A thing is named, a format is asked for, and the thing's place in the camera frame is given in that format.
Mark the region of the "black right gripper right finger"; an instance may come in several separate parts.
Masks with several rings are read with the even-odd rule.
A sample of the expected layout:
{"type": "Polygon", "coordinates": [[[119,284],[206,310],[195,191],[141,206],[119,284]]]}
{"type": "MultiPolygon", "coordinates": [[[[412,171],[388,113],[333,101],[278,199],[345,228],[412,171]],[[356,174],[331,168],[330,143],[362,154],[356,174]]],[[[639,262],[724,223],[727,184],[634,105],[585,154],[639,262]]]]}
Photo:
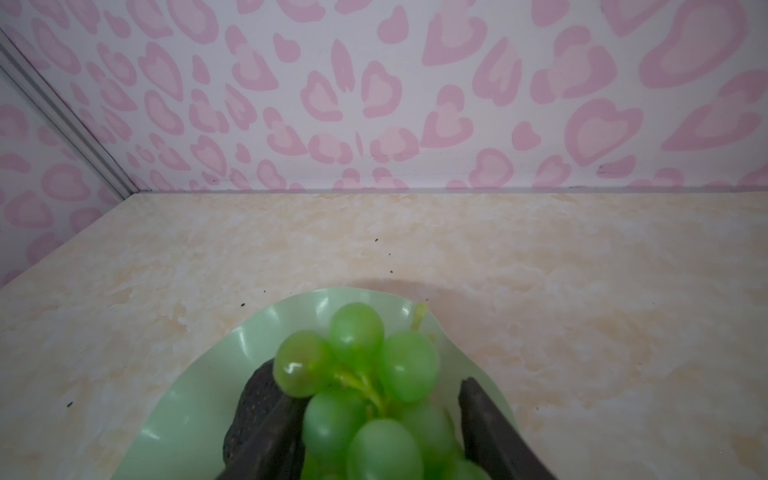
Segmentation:
{"type": "Polygon", "coordinates": [[[476,379],[462,381],[458,401],[465,455],[492,479],[555,479],[476,379]]]}

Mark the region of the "aluminium corner post left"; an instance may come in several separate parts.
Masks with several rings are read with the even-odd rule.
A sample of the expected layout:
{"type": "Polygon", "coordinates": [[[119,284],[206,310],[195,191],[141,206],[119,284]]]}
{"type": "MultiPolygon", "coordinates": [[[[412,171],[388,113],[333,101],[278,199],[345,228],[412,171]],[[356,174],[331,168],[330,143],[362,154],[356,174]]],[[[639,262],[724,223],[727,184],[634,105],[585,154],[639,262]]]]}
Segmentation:
{"type": "Polygon", "coordinates": [[[1,72],[116,196],[125,200],[141,191],[4,32],[1,72]]]}

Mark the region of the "green grape bunch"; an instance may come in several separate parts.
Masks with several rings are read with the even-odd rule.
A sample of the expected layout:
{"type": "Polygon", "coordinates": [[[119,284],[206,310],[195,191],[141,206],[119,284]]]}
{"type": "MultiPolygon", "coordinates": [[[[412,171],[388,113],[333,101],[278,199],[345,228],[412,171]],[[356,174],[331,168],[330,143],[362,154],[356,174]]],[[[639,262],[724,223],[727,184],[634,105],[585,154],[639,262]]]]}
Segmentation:
{"type": "Polygon", "coordinates": [[[280,390],[307,402],[301,424],[304,479],[486,479],[469,460],[433,391],[439,352],[422,332],[428,308],[386,333],[362,302],[340,307],[325,333],[289,335],[274,358],[280,390]]]}

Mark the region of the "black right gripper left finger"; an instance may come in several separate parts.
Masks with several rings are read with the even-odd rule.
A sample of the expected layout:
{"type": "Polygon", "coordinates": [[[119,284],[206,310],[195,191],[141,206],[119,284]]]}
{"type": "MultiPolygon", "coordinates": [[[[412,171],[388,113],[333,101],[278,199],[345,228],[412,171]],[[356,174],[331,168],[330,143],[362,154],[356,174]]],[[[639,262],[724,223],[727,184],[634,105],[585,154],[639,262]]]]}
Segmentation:
{"type": "Polygon", "coordinates": [[[301,478],[302,422],[307,399],[283,396],[217,480],[301,478]]]}

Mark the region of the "green wavy fruit bowl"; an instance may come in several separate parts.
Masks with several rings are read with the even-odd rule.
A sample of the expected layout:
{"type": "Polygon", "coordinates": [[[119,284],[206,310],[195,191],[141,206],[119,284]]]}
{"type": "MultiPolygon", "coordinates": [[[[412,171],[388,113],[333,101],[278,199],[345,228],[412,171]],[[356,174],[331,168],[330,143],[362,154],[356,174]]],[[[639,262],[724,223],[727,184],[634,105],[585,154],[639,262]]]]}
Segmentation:
{"type": "MultiPolygon", "coordinates": [[[[362,302],[382,316],[386,333],[410,325],[418,303],[377,291],[329,288],[281,300],[260,311],[196,360],[171,386],[117,469],[120,479],[216,479],[226,468],[222,447],[246,382],[281,343],[300,330],[325,333],[342,306],[362,302]]],[[[422,332],[441,360],[433,399],[448,410],[460,444],[458,396],[464,379],[476,379],[514,426],[508,403],[490,378],[446,336],[428,311],[422,332]]]]}

